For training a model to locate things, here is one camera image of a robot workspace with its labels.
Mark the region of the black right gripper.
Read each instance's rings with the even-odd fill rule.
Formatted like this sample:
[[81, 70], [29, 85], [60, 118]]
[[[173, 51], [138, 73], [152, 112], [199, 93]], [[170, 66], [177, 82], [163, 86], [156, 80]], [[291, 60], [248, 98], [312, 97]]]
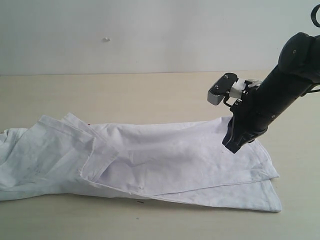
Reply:
[[222, 144], [233, 154], [263, 135], [268, 126], [288, 107], [288, 94], [277, 87], [260, 87], [250, 91], [236, 106], [227, 124]]

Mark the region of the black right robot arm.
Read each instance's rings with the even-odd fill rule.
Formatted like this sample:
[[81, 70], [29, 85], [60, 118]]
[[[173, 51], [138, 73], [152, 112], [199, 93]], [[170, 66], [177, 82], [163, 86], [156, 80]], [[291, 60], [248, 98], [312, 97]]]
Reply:
[[281, 50], [278, 63], [258, 87], [230, 108], [222, 144], [232, 153], [263, 135], [299, 97], [320, 84], [320, 37], [299, 32]]

